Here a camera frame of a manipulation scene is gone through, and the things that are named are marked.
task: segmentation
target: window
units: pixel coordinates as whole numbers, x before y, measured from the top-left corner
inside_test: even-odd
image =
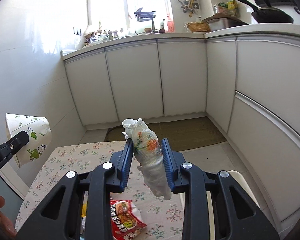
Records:
[[[154,19],[158,29],[160,22],[167,19],[169,13],[169,0],[90,0],[90,24],[104,30],[120,30],[120,28],[136,29],[134,12],[139,8],[142,11],[156,11]]]

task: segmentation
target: frying pan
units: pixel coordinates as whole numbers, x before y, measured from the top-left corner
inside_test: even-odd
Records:
[[[289,14],[286,14],[278,8],[272,7],[269,0],[263,0],[267,6],[260,8],[247,0],[237,1],[252,7],[253,12],[251,15],[258,23],[293,23],[293,18]]]

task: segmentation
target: human hand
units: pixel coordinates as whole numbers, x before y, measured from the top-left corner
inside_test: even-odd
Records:
[[[4,204],[5,204],[5,200],[2,196],[0,196],[0,208],[2,208]],[[11,238],[15,238],[17,231],[14,228],[13,223],[1,211],[0,211],[0,225],[2,226],[3,230],[8,236],[10,236]]]

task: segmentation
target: cabinet door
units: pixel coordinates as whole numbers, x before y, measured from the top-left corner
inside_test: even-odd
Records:
[[[118,121],[104,52],[66,62],[66,71],[83,125]]]
[[[155,41],[110,47],[106,56],[120,121],[163,116]]]
[[[158,41],[164,115],[206,111],[207,58],[202,40]]]
[[[207,57],[207,113],[227,132],[235,89],[235,41],[207,43]]]
[[[267,204],[272,215],[283,221],[297,211],[300,136],[274,114],[240,94],[235,96],[228,135],[261,180],[270,198]]]
[[[273,111],[300,134],[300,42],[294,46],[287,43],[299,40],[252,41],[256,38],[260,37],[238,38],[237,90]]]

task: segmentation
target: brown floor rug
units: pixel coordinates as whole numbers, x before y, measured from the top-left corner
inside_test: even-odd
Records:
[[[147,125],[156,133],[160,144],[163,138],[168,138],[171,149],[174,151],[195,149],[226,141],[226,138],[206,116]],[[122,126],[109,128],[104,141],[124,141],[122,132],[124,132]]]

